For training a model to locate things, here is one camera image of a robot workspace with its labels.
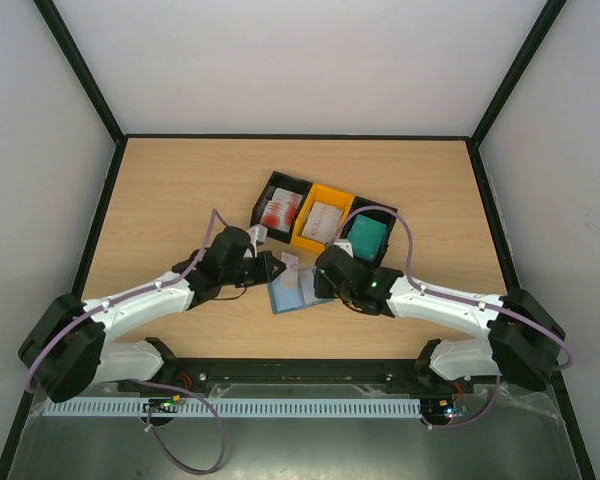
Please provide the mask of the white floral card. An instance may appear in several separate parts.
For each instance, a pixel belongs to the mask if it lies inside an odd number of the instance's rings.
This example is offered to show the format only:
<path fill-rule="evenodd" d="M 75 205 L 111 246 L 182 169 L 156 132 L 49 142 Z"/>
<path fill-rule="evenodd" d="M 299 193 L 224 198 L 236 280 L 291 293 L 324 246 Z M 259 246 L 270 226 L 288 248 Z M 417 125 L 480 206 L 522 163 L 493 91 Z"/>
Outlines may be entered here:
<path fill-rule="evenodd" d="M 282 287 L 289 290 L 296 290 L 299 282 L 298 257 L 287 252 L 282 252 L 281 261 L 285 264 L 285 270 L 279 277 Z"/>

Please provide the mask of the blue card holder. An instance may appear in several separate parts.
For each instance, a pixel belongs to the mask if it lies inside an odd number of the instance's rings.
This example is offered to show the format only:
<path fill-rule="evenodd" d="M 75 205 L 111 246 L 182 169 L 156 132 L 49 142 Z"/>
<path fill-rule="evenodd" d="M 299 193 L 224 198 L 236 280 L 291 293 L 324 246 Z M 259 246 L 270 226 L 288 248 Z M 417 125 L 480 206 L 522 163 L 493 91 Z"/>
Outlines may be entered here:
<path fill-rule="evenodd" d="M 280 276 L 268 288 L 271 309 L 274 315 L 299 311 L 331 302 L 331 299 L 317 298 L 314 289 L 316 268 L 305 268 L 296 274 L 294 286 L 285 286 Z"/>

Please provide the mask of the teal card stack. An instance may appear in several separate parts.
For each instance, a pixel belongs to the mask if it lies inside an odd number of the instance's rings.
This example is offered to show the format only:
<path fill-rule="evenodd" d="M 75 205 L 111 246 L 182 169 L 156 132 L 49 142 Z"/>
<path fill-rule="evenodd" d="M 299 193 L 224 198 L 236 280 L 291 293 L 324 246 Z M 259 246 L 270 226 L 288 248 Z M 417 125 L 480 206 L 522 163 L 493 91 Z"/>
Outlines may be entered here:
<path fill-rule="evenodd" d="M 385 233 L 385 224 L 364 215 L 357 215 L 346 238 L 351 242 L 356 257 L 373 262 L 376 260 Z"/>

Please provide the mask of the black bin with teal cards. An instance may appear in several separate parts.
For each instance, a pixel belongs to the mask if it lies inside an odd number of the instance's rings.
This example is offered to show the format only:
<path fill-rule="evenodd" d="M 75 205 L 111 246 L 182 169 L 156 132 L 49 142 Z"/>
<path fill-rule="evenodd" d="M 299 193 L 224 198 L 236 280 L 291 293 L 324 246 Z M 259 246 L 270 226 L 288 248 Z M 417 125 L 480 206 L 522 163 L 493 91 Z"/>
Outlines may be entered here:
<path fill-rule="evenodd" d="M 364 211 L 345 225 L 340 237 L 351 243 L 357 260 L 377 267 L 386 255 L 395 222 L 395 217 L 385 211 Z"/>

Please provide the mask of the black bin with red cards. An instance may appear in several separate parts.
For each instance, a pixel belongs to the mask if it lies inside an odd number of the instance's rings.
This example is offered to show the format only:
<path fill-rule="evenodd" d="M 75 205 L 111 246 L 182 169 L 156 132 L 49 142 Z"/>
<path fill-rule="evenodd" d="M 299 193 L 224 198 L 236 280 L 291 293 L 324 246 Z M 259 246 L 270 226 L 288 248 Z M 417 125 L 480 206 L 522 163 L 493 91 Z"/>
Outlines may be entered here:
<path fill-rule="evenodd" d="M 309 181 L 274 171 L 252 209 L 250 226 L 262 225 L 268 238 L 290 244 L 312 186 Z"/>

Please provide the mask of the yellow bin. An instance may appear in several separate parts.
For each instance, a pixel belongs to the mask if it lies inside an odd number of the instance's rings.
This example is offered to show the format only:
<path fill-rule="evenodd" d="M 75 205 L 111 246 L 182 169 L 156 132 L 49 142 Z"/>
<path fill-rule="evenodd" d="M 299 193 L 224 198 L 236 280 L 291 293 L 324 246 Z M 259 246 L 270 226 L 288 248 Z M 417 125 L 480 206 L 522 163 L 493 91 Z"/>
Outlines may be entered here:
<path fill-rule="evenodd" d="M 296 218 L 291 244 L 321 253 L 349 214 L 354 195 L 314 183 Z"/>

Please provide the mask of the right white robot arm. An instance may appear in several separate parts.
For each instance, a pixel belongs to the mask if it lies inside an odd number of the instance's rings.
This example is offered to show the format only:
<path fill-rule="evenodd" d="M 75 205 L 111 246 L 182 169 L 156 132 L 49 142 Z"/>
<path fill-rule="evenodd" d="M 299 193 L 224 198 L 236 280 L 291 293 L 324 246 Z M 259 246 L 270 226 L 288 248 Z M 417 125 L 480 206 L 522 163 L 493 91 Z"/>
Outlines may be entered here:
<path fill-rule="evenodd" d="M 501 376 L 542 391 L 564 349 L 564 330 L 521 288 L 504 296 L 443 288 L 368 266 L 339 246 L 321 253 L 315 267 L 319 298 L 338 298 L 361 314 L 420 319 L 467 334 L 463 341 L 434 339 L 423 348 L 416 379 L 430 392 L 474 376 Z"/>

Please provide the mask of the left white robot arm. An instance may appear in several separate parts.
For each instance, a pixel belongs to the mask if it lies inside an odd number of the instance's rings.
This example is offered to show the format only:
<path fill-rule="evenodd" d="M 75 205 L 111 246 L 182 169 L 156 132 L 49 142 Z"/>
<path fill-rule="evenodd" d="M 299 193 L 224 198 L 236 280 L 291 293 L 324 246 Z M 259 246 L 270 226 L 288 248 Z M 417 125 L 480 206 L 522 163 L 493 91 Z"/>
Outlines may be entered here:
<path fill-rule="evenodd" d="M 271 251 L 259 250 L 263 232 L 261 226 L 227 226 L 147 283 L 104 298 L 57 297 L 18 349 L 28 369 L 27 388 L 39 387 L 59 403 L 98 383 L 154 378 L 165 353 L 148 340 L 123 344 L 120 337 L 214 300 L 226 286 L 271 283 L 286 266 Z"/>

